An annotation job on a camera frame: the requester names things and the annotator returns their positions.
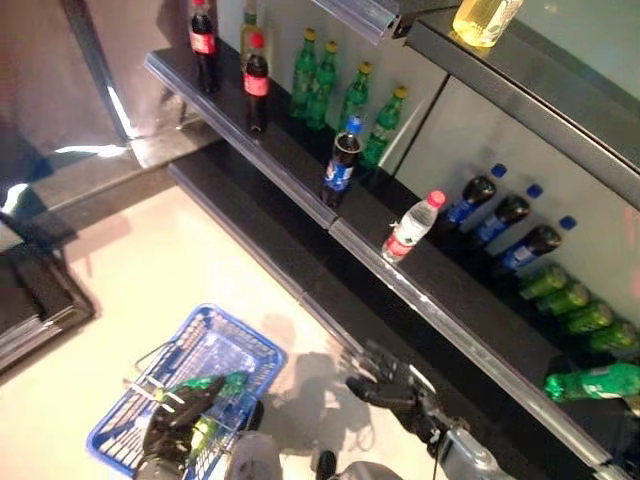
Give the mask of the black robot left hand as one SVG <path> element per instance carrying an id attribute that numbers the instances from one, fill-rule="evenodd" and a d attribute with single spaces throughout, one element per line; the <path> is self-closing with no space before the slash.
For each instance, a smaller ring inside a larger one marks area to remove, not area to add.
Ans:
<path id="1" fill-rule="evenodd" d="M 148 422 L 134 479 L 182 479 L 194 428 L 226 384 L 225 376 L 192 378 L 167 390 Z"/>

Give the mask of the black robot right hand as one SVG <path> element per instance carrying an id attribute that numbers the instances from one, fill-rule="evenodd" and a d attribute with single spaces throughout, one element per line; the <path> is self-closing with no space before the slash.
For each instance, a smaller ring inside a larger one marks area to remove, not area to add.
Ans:
<path id="1" fill-rule="evenodd" d="M 347 388 L 361 401 L 391 411 L 407 432 L 435 448 L 449 420 L 431 382 L 372 340 L 355 360 L 358 372 L 347 377 Z"/>

